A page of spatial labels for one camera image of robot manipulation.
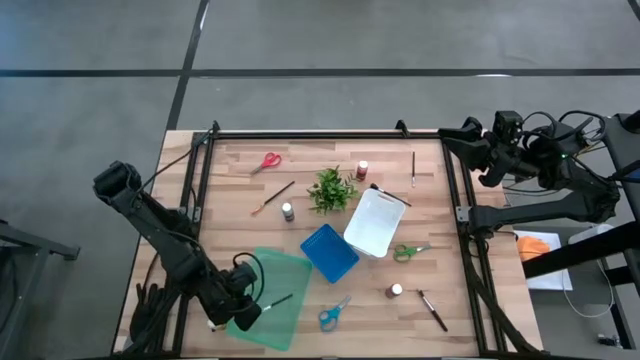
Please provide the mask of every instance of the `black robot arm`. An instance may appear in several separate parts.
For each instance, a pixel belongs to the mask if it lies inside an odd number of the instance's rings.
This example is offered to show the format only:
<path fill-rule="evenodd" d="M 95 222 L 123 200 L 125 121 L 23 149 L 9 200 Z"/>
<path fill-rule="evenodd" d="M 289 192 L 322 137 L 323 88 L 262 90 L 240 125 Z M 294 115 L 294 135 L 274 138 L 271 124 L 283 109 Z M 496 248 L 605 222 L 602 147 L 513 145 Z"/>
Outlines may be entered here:
<path fill-rule="evenodd" d="M 483 133 L 480 122 L 471 117 L 461 129 L 439 130 L 442 141 L 462 163 L 471 170 L 486 171 L 479 177 L 485 186 L 497 186 L 506 174 L 512 174 L 516 181 L 538 177 L 544 189 L 572 190 L 561 200 L 542 204 L 460 208 L 457 216 L 468 221 L 470 234 L 490 238 L 508 224 L 565 217 L 603 222 L 615 215 L 620 198 L 615 182 L 578 166 L 574 158 L 589 145 L 582 130 L 591 120 L 577 128 L 550 120 L 549 126 L 524 131 L 524 120 L 518 113 L 498 111 L 492 131 Z"/>
<path fill-rule="evenodd" d="M 114 162 L 94 179 L 93 188 L 100 200 L 129 220 L 158 252 L 178 295 L 197 297 L 215 325 L 235 318 L 240 329 L 246 331 L 251 327 L 261 309 L 251 296 L 244 294 L 245 288 L 257 280 L 249 264 L 242 262 L 229 271 L 218 270 L 194 240 L 188 217 L 166 209 L 147 194 L 132 165 Z M 168 311 L 176 298 L 176 294 L 169 296 L 167 302 L 171 304 L 162 307 L 163 311 Z M 146 346 L 144 343 L 154 329 L 146 330 L 145 336 L 131 348 Z"/>

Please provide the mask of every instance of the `scissors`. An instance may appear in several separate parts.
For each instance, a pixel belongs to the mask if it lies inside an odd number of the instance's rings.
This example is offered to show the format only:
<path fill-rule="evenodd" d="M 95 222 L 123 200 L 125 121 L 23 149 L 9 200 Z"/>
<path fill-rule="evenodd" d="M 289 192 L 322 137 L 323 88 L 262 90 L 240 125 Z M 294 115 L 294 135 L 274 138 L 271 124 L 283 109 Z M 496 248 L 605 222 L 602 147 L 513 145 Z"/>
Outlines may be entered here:
<path fill-rule="evenodd" d="M 280 164 L 280 161 L 282 161 L 282 158 L 280 157 L 280 155 L 274 154 L 274 153 L 267 153 L 267 155 L 264 156 L 264 161 L 262 162 L 262 164 L 260 164 L 260 166 L 258 166 L 255 170 L 253 170 L 250 173 L 250 175 L 257 173 L 266 167 L 277 166 L 278 164 Z"/>
<path fill-rule="evenodd" d="M 421 251 L 431 249 L 431 244 L 426 243 L 424 246 L 412 247 L 406 245 L 398 245 L 396 246 L 395 252 L 393 253 L 393 260 L 397 262 L 407 262 L 411 260 L 411 257 Z"/>
<path fill-rule="evenodd" d="M 333 331 L 336 326 L 338 326 L 338 316 L 340 316 L 340 311 L 349 304 L 349 301 L 351 301 L 351 295 L 347 295 L 347 297 L 340 301 L 340 303 L 333 309 L 320 311 L 320 314 L 318 314 L 320 330 L 323 332 Z"/>

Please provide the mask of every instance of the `white plastic box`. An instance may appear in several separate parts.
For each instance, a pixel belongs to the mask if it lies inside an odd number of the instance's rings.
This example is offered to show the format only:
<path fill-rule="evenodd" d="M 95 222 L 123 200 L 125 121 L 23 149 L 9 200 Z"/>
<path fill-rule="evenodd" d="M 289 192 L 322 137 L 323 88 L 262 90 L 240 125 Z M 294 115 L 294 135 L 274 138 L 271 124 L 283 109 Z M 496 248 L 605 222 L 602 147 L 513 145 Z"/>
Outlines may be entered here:
<path fill-rule="evenodd" d="M 378 190 L 365 190 L 344 231 L 345 241 L 366 255 L 385 257 L 405 209 L 401 201 Z"/>

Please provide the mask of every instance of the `table top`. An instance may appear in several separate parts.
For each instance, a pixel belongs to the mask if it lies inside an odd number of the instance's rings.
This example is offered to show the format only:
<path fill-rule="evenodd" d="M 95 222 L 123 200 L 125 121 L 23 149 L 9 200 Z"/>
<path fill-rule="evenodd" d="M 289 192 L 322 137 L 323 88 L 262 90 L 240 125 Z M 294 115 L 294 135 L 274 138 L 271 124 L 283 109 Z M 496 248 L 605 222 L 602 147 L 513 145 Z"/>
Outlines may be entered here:
<path fill-rule="evenodd" d="M 184 154 L 191 131 L 169 131 L 163 144 L 159 167 Z M 477 355 L 458 237 L 439 140 L 216 140 L 214 158 L 203 211 L 200 242 L 220 269 L 232 266 L 231 258 L 256 247 L 268 247 L 304 257 L 300 244 L 323 224 L 342 233 L 358 200 L 345 212 L 326 216 L 313 210 L 307 194 L 316 172 L 340 166 L 341 173 L 355 173 L 358 161 L 367 160 L 365 182 L 360 193 L 375 182 L 385 190 L 408 200 L 390 248 L 397 244 L 421 245 L 432 249 L 414 256 L 408 264 L 393 261 L 389 251 L 383 259 L 360 261 L 336 284 L 314 269 L 300 314 L 297 333 L 287 352 L 228 336 L 211 333 L 202 308 L 193 300 L 184 333 L 183 356 L 207 357 L 424 357 Z M 282 156 L 279 166 L 249 176 L 265 153 Z M 411 187 L 411 153 L 416 153 L 416 187 Z M 200 178 L 203 156 L 196 165 L 194 187 Z M 152 195 L 164 206 L 177 207 L 187 159 L 157 177 Z M 464 192 L 456 162 L 458 189 Z M 478 204 L 502 206 L 500 187 L 485 188 L 473 174 Z M 284 185 L 295 184 L 268 204 L 257 216 L 250 212 Z M 280 210 L 290 202 L 295 221 L 287 223 Z M 489 258 L 498 302 L 516 328 L 534 346 L 542 348 L 531 298 L 513 236 L 499 233 L 490 240 Z M 121 350 L 129 334 L 131 315 L 137 303 L 135 285 L 144 281 L 155 251 L 141 240 L 133 266 L 126 303 L 118 329 L 115 350 Z M 164 283 L 158 267 L 152 281 Z M 445 333 L 414 291 L 388 299 L 384 291 L 393 283 L 407 290 L 423 289 L 449 328 Z M 338 328 L 322 333 L 317 316 L 351 295 L 340 316 Z M 482 304 L 489 347 L 495 348 L 488 310 Z M 169 319 L 168 339 L 173 336 L 175 315 Z"/>

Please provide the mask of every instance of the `black cable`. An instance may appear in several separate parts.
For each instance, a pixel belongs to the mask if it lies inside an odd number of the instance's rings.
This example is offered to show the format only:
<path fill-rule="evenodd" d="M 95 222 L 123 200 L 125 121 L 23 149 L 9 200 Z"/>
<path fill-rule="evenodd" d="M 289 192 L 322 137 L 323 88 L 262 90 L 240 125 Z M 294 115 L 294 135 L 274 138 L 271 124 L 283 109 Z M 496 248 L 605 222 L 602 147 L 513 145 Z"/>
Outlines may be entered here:
<path fill-rule="evenodd" d="M 202 137 L 200 138 L 200 140 L 196 141 L 193 143 L 193 145 L 191 146 L 191 148 L 189 149 L 189 151 L 187 151 L 186 153 L 184 153 L 182 156 L 180 156 L 179 158 L 173 160 L 172 162 L 168 163 L 165 167 L 163 167 L 162 169 L 156 171 L 155 174 L 151 175 L 151 177 L 149 179 L 147 179 L 147 181 L 144 182 L 144 184 L 142 184 L 142 186 L 140 186 L 140 188 L 136 191 L 135 196 L 131 199 L 131 206 L 133 206 L 133 202 L 135 201 L 135 199 L 137 199 L 138 195 L 144 191 L 144 188 L 147 187 L 147 185 L 149 185 L 153 179 L 155 179 L 158 175 L 162 174 L 163 172 L 165 172 L 168 168 L 172 167 L 173 165 L 175 165 L 178 161 L 186 158 L 187 156 L 189 156 L 189 154 L 191 154 L 191 152 L 193 152 L 193 150 L 195 150 L 196 148 L 198 148 L 198 146 L 200 146 L 202 143 L 205 142 L 205 140 L 207 140 L 207 138 L 209 138 L 209 136 L 211 135 L 213 131 L 213 128 L 207 130 L 207 132 L 202 135 Z"/>
<path fill-rule="evenodd" d="M 558 119 L 558 122 L 562 122 L 562 120 L 564 120 L 567 116 L 572 115 L 572 114 L 581 114 L 581 115 L 593 116 L 593 117 L 597 118 L 598 122 L 600 123 L 600 129 L 598 131 L 598 135 L 595 135 L 595 136 L 591 137 L 589 140 L 598 141 L 598 140 L 602 140 L 604 138 L 604 135 L 605 135 L 605 133 L 607 131 L 607 122 L 606 122 L 604 116 L 602 116 L 600 114 L 596 114 L 596 113 L 590 112 L 590 111 L 571 110 L 571 111 L 567 111 L 562 116 L 560 116 L 560 119 Z"/>
<path fill-rule="evenodd" d="M 585 151 L 583 151 L 583 152 L 579 153 L 577 156 L 584 155 L 584 154 L 588 154 L 588 153 L 590 153 L 590 152 L 594 152 L 594 151 L 598 151 L 598 150 L 602 150 L 602 149 L 604 149 L 604 148 L 606 148 L 606 146 L 602 145 L 602 146 L 597 147 L 597 148 L 595 148 L 595 149 L 585 150 Z"/>
<path fill-rule="evenodd" d="M 13 293 L 13 300 L 11 301 L 11 305 L 9 306 L 9 311 L 7 312 L 7 316 L 4 318 L 4 320 L 2 320 L 2 324 L 0 325 L 0 334 L 4 332 L 4 329 L 7 326 L 7 323 L 9 322 L 9 318 L 11 317 L 11 313 L 13 312 L 13 309 L 16 307 L 16 304 L 18 303 L 18 271 L 16 270 L 16 260 L 13 258 L 13 256 L 11 255 L 9 256 L 10 256 L 9 264 L 11 266 L 11 273 L 12 273 L 11 274 L 12 276 L 11 292 Z"/>
<path fill-rule="evenodd" d="M 548 194 L 527 194 L 527 193 L 504 193 L 505 195 L 517 195 L 517 196 L 530 196 L 530 197 L 544 197 L 544 196 L 549 196 L 549 195 L 553 195 L 557 192 L 559 192 L 560 190 L 554 190 Z"/>
<path fill-rule="evenodd" d="M 513 235 L 516 237 L 516 241 L 518 241 L 518 239 L 520 239 L 520 237 L 518 236 L 518 234 L 516 234 L 516 233 L 515 233 L 515 232 L 513 232 L 513 231 L 499 230 L 499 231 L 494 231 L 494 233 L 513 234 Z M 484 251 L 484 252 L 485 252 L 486 254 L 489 254 L 489 248 L 490 248 L 490 246 L 489 246 L 489 242 L 488 242 L 485 238 L 481 238 L 481 239 L 482 239 L 482 243 L 485 245 L 485 251 Z M 478 246 L 478 245 L 479 245 L 479 244 L 478 244 L 478 239 L 476 239 L 475 237 L 474 237 L 474 238 L 472 238 L 472 241 L 476 244 L 476 246 Z M 469 255 L 471 255 L 471 256 L 473 256 L 473 257 L 475 257 L 475 258 L 477 258 L 477 257 L 478 257 L 478 255 L 473 254 L 471 251 L 469 251 Z"/>
<path fill-rule="evenodd" d="M 524 118 L 524 120 L 522 122 L 526 123 L 527 120 L 529 120 L 529 118 L 532 117 L 533 115 L 542 115 L 542 116 L 546 117 L 547 119 L 549 119 L 549 121 L 551 122 L 551 127 L 553 127 L 553 129 L 555 130 L 555 128 L 556 128 L 556 119 L 546 111 L 534 111 L 531 114 L 527 115 L 527 117 Z"/>
<path fill-rule="evenodd" d="M 479 246 L 477 239 L 473 238 L 472 241 L 476 244 L 476 247 Z M 485 254 L 489 254 L 489 242 L 486 239 L 482 238 L 482 243 L 485 245 Z M 472 253 L 471 250 L 469 250 L 469 255 L 475 258 L 479 257 L 478 255 Z"/>
<path fill-rule="evenodd" d="M 136 341 L 123 350 L 123 353 L 133 353 L 144 349 L 149 345 L 152 340 L 152 336 L 158 330 L 158 327 L 162 325 L 162 320 L 169 314 L 169 311 L 175 304 L 176 300 L 180 297 L 180 289 L 173 288 L 167 293 L 163 302 L 158 306 L 157 312 L 153 315 L 147 327 L 140 333 Z"/>
<path fill-rule="evenodd" d="M 516 237 L 516 241 L 518 241 L 520 239 L 520 236 L 518 236 L 518 234 L 516 234 L 515 231 L 499 230 L 499 231 L 494 231 L 494 232 L 501 233 L 501 234 L 511 234 L 511 235 Z"/>
<path fill-rule="evenodd" d="M 516 186 L 516 185 L 518 185 L 518 184 L 516 183 L 516 184 L 510 185 L 510 186 L 505 186 L 505 187 L 503 187 L 503 189 L 510 190 L 510 191 L 517 191 L 517 192 L 521 192 L 521 193 L 530 193 L 530 194 L 538 194 L 538 193 L 543 193 L 543 192 L 547 192 L 547 191 L 554 191 L 554 190 L 548 190 L 548 189 L 541 189 L 541 190 L 514 189 L 513 187 Z"/>
<path fill-rule="evenodd" d="M 253 255 L 251 253 L 248 253 L 248 252 L 241 252 L 241 253 L 236 254 L 233 257 L 232 261 L 233 261 L 233 266 L 234 267 L 238 266 L 238 263 L 236 262 L 236 259 L 239 258 L 240 256 L 243 256 L 243 255 L 250 256 L 251 258 L 253 258 L 253 260 L 255 260 L 255 262 L 258 264 L 258 267 L 260 268 L 260 281 L 261 281 L 261 283 L 260 283 L 260 291 L 258 291 L 258 296 L 256 296 L 256 298 L 253 300 L 254 303 L 257 303 L 258 300 L 260 300 L 260 297 L 262 297 L 262 293 L 264 292 L 264 286 L 265 286 L 264 268 L 262 267 L 262 263 L 260 262 L 260 260 L 258 260 L 258 258 L 255 255 Z M 242 309 L 231 310 L 229 312 L 230 313 L 240 313 L 240 312 L 248 310 L 249 308 L 251 308 L 251 306 L 253 306 L 253 305 L 249 304 L 249 305 L 247 305 L 246 307 L 244 307 Z"/>
<path fill-rule="evenodd" d="M 573 160 L 575 160 L 575 162 L 577 162 L 580 166 L 582 166 L 582 168 L 585 169 L 589 174 L 593 175 L 593 177 L 595 177 L 596 180 L 600 181 L 601 183 L 607 186 L 609 185 L 609 183 L 602 176 L 598 175 L 595 171 L 591 170 L 591 168 L 588 167 L 587 164 L 582 162 L 582 160 L 578 159 L 577 156 L 574 156 Z"/>
<path fill-rule="evenodd" d="M 153 271 L 153 267 L 155 266 L 156 262 L 158 261 L 158 257 L 160 255 L 156 252 L 155 255 L 153 255 L 153 259 L 151 260 L 151 264 L 149 264 L 149 268 L 147 269 L 147 275 L 145 275 L 144 277 L 144 283 L 142 285 L 143 289 L 147 289 L 147 285 L 149 284 L 149 279 L 151 278 L 151 273 Z"/>

